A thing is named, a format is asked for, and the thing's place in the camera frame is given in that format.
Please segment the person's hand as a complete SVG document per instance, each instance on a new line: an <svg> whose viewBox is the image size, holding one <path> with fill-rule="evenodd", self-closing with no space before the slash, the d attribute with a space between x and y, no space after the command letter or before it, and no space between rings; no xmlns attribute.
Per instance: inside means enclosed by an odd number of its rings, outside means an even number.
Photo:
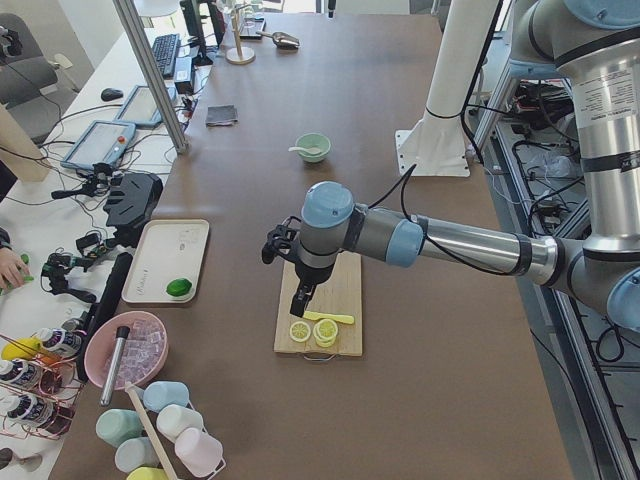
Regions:
<svg viewBox="0 0 640 480"><path fill-rule="evenodd" d="M13 289L25 284L25 277L30 275L28 265L13 250L0 250L0 285L3 290L11 286Z"/></svg>

